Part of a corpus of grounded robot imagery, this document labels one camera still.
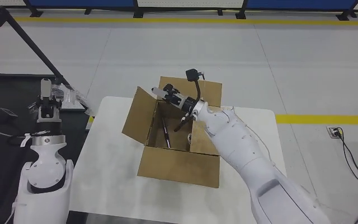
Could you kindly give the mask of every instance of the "gray floor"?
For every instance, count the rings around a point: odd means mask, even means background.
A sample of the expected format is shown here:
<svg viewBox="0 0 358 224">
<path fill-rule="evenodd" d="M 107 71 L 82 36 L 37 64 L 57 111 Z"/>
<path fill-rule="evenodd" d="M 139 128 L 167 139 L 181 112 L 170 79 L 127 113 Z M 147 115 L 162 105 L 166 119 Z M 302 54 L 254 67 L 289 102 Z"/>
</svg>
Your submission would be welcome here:
<svg viewBox="0 0 358 224">
<path fill-rule="evenodd" d="M 132 16 L 113 12 L 90 16 L 113 15 Z M 83 15 L 54 11 L 44 16 Z M 270 17 L 249 13 L 248 17 L 336 20 L 332 14 Z M 105 96 L 132 97 L 137 86 L 150 89 L 160 76 L 184 77 L 185 70 L 197 68 L 207 80 L 223 84 L 223 105 L 270 109 L 276 114 L 358 113 L 356 26 L 21 25 L 66 79 L 87 96 L 95 111 Z M 50 73 L 10 27 L 0 28 L 0 39 L 1 73 Z M 288 177 L 317 196 L 332 222 L 353 223 L 358 217 L 358 181 L 345 163 L 340 142 L 329 138 L 325 125 L 278 126 Z M 342 127 L 347 145 L 358 158 L 358 127 Z M 152 222 L 93 214 L 88 223 Z"/>
</svg>

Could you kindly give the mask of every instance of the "table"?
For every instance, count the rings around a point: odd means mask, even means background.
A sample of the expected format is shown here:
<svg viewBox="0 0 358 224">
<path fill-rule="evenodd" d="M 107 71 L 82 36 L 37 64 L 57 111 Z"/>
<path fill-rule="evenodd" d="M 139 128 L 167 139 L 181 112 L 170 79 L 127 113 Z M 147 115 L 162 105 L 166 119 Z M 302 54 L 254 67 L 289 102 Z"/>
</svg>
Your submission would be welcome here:
<svg viewBox="0 0 358 224">
<path fill-rule="evenodd" d="M 245 183 L 222 158 L 218 189 L 137 176 L 144 147 L 121 133 L 131 102 L 102 100 L 74 169 L 70 210 L 172 223 L 256 223 Z M 286 174 L 274 113 L 235 111 Z"/>
</svg>

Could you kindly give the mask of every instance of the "electrical socket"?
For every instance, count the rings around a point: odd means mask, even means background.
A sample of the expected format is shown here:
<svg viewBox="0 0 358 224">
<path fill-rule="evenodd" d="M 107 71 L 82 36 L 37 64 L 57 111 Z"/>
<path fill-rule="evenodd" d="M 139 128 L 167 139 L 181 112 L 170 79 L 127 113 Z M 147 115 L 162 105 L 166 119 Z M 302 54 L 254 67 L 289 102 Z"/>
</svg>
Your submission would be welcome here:
<svg viewBox="0 0 358 224">
<path fill-rule="evenodd" d="M 327 131 L 328 131 L 328 134 L 329 134 L 330 138 L 339 139 L 339 136 L 335 135 L 336 131 L 334 131 L 334 129 L 336 129 L 337 127 L 326 127 L 326 128 L 327 128 Z"/>
</svg>

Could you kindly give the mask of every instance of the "open cardboard box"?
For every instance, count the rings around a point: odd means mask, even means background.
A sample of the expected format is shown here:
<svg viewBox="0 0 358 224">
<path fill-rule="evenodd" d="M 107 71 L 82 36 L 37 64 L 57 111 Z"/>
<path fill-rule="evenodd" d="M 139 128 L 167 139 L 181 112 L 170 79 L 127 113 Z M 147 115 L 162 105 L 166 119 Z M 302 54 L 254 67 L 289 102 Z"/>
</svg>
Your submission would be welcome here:
<svg viewBox="0 0 358 224">
<path fill-rule="evenodd" d="M 173 84 L 181 94 L 196 98 L 193 82 L 184 78 L 161 77 L 159 88 Z M 199 81 L 201 97 L 212 107 L 220 107 L 222 84 Z M 171 148 L 167 148 L 161 116 L 167 125 Z M 142 143 L 144 151 L 138 176 L 219 187 L 220 158 L 204 131 L 204 123 L 189 122 L 178 132 L 184 112 L 155 99 L 137 87 L 122 133 Z M 188 134 L 192 133 L 191 144 Z"/>
</svg>

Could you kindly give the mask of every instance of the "yellow floor line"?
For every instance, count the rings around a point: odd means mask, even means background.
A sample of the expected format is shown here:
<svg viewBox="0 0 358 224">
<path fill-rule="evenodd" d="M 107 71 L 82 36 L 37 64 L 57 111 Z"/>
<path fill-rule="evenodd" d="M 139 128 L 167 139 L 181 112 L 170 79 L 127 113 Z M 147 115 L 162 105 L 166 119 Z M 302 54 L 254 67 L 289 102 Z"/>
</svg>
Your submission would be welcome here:
<svg viewBox="0 0 358 224">
<path fill-rule="evenodd" d="M 79 22 L 79 23 L 205 23 L 205 24 L 291 24 L 291 25 L 350 25 L 358 21 L 308 21 L 308 20 L 236 20 L 234 18 L 46 18 L 15 17 L 18 22 Z"/>
<path fill-rule="evenodd" d="M 358 124 L 358 115 L 276 114 L 277 124 Z"/>
</svg>

